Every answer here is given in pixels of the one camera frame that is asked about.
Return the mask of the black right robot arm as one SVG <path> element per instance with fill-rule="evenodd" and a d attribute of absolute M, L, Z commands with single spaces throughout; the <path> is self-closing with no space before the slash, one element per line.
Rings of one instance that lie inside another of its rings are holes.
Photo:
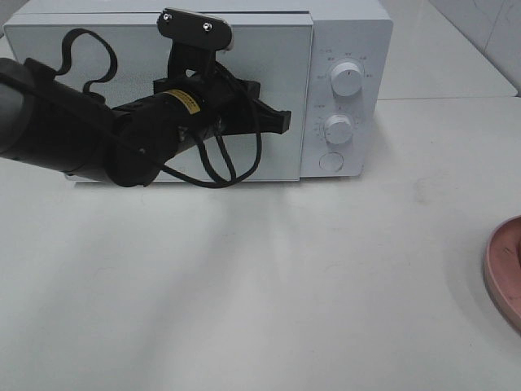
<path fill-rule="evenodd" d="M 74 90 L 36 60 L 1 61 L 1 156 L 120 187 L 148 186 L 160 173 L 206 188 L 245 179 L 212 167 L 208 138 L 289 130 L 291 113 L 259 98 L 260 84 L 222 66 L 155 81 L 154 93 L 114 108 Z"/>

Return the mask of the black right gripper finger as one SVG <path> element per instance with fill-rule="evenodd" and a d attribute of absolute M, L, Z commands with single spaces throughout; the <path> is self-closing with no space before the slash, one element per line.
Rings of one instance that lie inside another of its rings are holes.
<path fill-rule="evenodd" d="M 291 125 L 291 111 L 278 111 L 260 101 L 250 99 L 248 102 L 252 125 L 249 134 L 284 134 Z"/>
<path fill-rule="evenodd" d="M 261 84 L 232 76 L 231 89 L 234 99 L 254 100 L 260 97 Z"/>

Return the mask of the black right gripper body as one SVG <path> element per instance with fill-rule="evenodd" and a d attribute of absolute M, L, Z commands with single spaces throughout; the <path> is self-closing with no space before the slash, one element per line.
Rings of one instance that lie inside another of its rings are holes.
<path fill-rule="evenodd" d="M 153 81 L 152 135 L 158 143 L 203 142 L 210 137 L 249 135 L 249 100 L 234 99 L 231 74 L 210 80 L 199 74 Z"/>

